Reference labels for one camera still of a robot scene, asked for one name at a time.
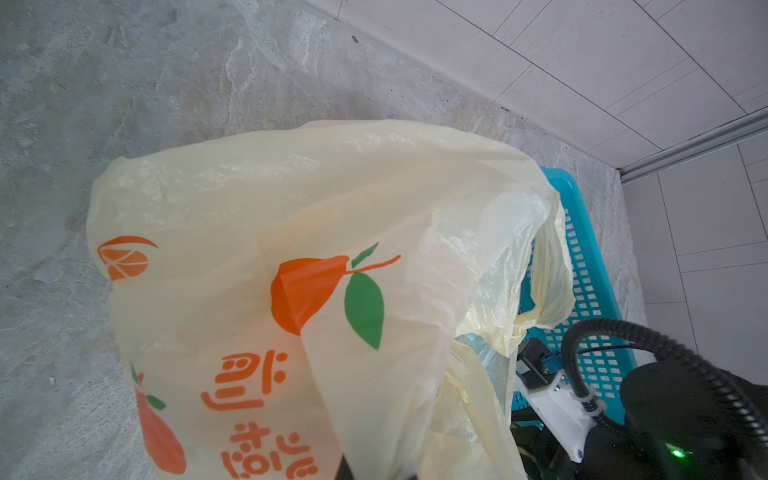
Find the blue plastic basket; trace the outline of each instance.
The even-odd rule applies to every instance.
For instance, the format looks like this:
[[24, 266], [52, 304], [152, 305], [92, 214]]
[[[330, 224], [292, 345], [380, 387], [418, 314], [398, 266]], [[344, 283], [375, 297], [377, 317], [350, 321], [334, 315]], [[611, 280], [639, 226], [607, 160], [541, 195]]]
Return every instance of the blue plastic basket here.
[[[531, 328], [525, 339], [538, 337], [550, 350], [554, 351], [560, 349], [563, 336], [574, 323], [592, 318], [621, 319], [621, 313], [576, 181], [565, 170], [558, 168], [542, 168], [542, 170], [552, 187], [560, 193], [565, 209], [565, 235], [574, 266], [576, 304], [571, 317], [555, 329]], [[530, 279], [529, 267], [521, 286], [520, 312], [527, 312], [534, 307], [531, 300]], [[624, 344], [626, 344], [625, 341], [608, 336], [591, 336], [580, 347], [586, 349]], [[619, 385], [624, 376], [637, 365], [631, 352], [628, 349], [616, 349], [585, 353], [579, 356], [578, 364], [584, 380], [588, 385], [593, 386], [598, 396], [605, 401], [607, 415], [623, 424], [624, 407], [619, 400]], [[512, 411], [527, 406], [528, 403], [522, 394], [515, 392]]]

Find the white wall tile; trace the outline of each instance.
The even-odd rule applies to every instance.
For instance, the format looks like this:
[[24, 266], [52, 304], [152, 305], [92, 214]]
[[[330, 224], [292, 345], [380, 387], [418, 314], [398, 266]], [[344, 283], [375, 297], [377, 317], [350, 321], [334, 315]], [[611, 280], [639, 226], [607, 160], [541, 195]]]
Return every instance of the white wall tile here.
[[763, 226], [768, 230], [768, 180], [752, 184], [752, 192], [755, 193], [755, 201], [763, 218]]
[[658, 177], [624, 185], [624, 203], [645, 303], [684, 302]]
[[750, 382], [768, 383], [768, 263], [683, 273], [699, 354]]
[[678, 255], [766, 240], [736, 145], [659, 173]]
[[493, 35], [520, 0], [439, 0], [440, 3]]
[[747, 165], [746, 175], [750, 178], [750, 182], [752, 183], [768, 180], [768, 160], [761, 160], [756, 164]]
[[660, 17], [669, 13], [670, 10], [677, 7], [680, 4], [680, 0], [651, 0], [647, 4], [643, 5], [643, 9], [648, 14], [658, 20]]
[[768, 107], [768, 94], [760, 95], [754, 100], [745, 101], [741, 104], [741, 108], [748, 114], [758, 111], [761, 108]]
[[530, 65], [435, 0], [350, 0], [339, 20], [491, 99]]
[[626, 97], [616, 101], [613, 105], [606, 108], [605, 111], [614, 116], [619, 115], [629, 107], [640, 103], [641, 101], [650, 97], [652, 94], [655, 94], [657, 91], [661, 90], [667, 85], [680, 80], [682, 77], [688, 75], [697, 68], [699, 68], [699, 66], [696, 65], [696, 62], [692, 58], [688, 57], [658, 77], [650, 80], [642, 87], [632, 91]]
[[754, 263], [768, 263], [768, 242], [719, 248], [677, 257], [677, 264], [680, 266], [680, 272], [683, 273]]
[[329, 15], [331, 18], [336, 18], [339, 14], [339, 8], [341, 8], [341, 2], [344, 0], [304, 0], [310, 6], [317, 8], [322, 13]]
[[648, 326], [664, 335], [675, 339], [694, 352], [696, 340], [694, 329], [688, 316], [688, 305], [685, 302], [648, 303], [645, 306]]
[[659, 147], [628, 128], [587, 153], [612, 167], [622, 168], [659, 151]]
[[659, 20], [731, 95], [768, 80], [768, 2], [685, 0]]
[[768, 133], [757, 135], [739, 143], [744, 164], [749, 165], [768, 158]]
[[617, 118], [665, 149], [742, 116], [736, 102], [698, 68]]
[[687, 57], [632, 0], [552, 0], [511, 47], [602, 108]]
[[626, 128], [535, 65], [510, 85], [497, 103], [583, 151], [589, 151]]
[[494, 36], [505, 45], [511, 45], [549, 2], [550, 0], [522, 0], [504, 20]]

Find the orange pear print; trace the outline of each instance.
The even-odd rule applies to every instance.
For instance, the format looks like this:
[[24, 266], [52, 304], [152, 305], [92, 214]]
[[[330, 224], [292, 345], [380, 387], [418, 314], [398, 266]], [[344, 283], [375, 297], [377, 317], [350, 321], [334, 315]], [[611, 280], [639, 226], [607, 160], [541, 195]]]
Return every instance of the orange pear print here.
[[139, 423], [141, 433], [144, 434], [144, 446], [147, 453], [157, 467], [163, 472], [181, 475], [187, 470], [187, 459], [184, 457], [184, 449], [176, 440], [176, 435], [163, 422], [163, 419], [154, 412], [163, 410], [166, 405], [158, 397], [146, 395], [140, 391], [144, 374], [136, 374], [131, 365], [131, 375], [136, 382], [136, 406], [139, 411]]
[[370, 346], [379, 349], [384, 323], [384, 298], [381, 289], [364, 272], [382, 268], [396, 262], [400, 255], [383, 263], [354, 269], [379, 244], [361, 252], [352, 262], [346, 255], [338, 257], [297, 258], [280, 264], [272, 282], [272, 316], [288, 333], [300, 335], [306, 322], [317, 313], [345, 275], [352, 275], [344, 297], [347, 321]]

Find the black cable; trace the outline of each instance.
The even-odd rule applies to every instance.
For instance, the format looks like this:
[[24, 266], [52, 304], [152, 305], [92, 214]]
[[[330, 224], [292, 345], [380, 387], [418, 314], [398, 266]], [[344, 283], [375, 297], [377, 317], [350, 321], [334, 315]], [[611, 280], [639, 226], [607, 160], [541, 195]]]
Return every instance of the black cable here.
[[629, 345], [608, 345], [608, 346], [596, 346], [591, 349], [583, 349], [576, 352], [576, 355], [584, 355], [585, 353], [591, 353], [591, 352], [602, 352], [603, 350], [616, 350], [616, 349], [633, 349], [633, 350], [645, 350], [646, 352], [650, 352], [649, 349], [640, 346], [636, 343], [630, 343]]
[[[578, 398], [586, 398], [590, 393], [587, 383], [578, 371], [578, 346], [583, 339], [593, 335], [608, 335], [627, 340], [648, 349], [660, 359], [667, 359], [682, 366], [688, 375], [699, 379], [703, 387], [717, 398], [723, 409], [730, 413], [734, 425], [740, 427], [743, 435], [754, 446], [763, 454], [768, 449], [766, 420], [736, 382], [684, 345], [636, 323], [615, 319], [589, 319], [568, 329], [561, 344], [562, 362], [565, 375]], [[595, 398], [581, 404], [587, 412], [598, 409]], [[616, 435], [627, 434], [626, 428], [609, 419], [605, 412], [602, 412], [595, 422]]]

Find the orange korean text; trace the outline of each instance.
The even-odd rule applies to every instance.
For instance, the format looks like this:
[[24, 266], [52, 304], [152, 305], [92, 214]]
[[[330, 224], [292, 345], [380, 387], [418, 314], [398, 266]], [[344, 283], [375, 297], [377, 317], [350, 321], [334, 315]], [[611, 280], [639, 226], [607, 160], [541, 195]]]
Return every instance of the orange korean text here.
[[230, 442], [239, 444], [239, 450], [232, 453], [221, 452], [221, 461], [232, 478], [251, 478], [264, 475], [270, 470], [284, 470], [288, 480], [317, 473], [315, 459], [309, 456], [310, 447], [299, 445], [301, 438], [298, 433], [291, 433], [287, 440], [278, 435], [275, 437], [277, 448], [262, 451], [262, 439], [266, 443], [272, 432], [270, 429], [260, 428], [255, 422], [248, 422], [247, 425], [238, 423], [235, 430], [237, 433], [230, 437]]
[[283, 370], [276, 370], [278, 364], [286, 360], [288, 360], [287, 353], [275, 353], [274, 350], [266, 353], [263, 364], [261, 357], [255, 353], [225, 356], [221, 359], [223, 372], [216, 375], [214, 380], [222, 388], [217, 389], [213, 395], [203, 392], [200, 397], [205, 406], [219, 412], [263, 407], [264, 401], [258, 398], [260, 396], [258, 392], [246, 392], [245, 385], [242, 383], [256, 373], [261, 365], [261, 395], [269, 395], [272, 392], [272, 382], [282, 383], [286, 379], [286, 373]]

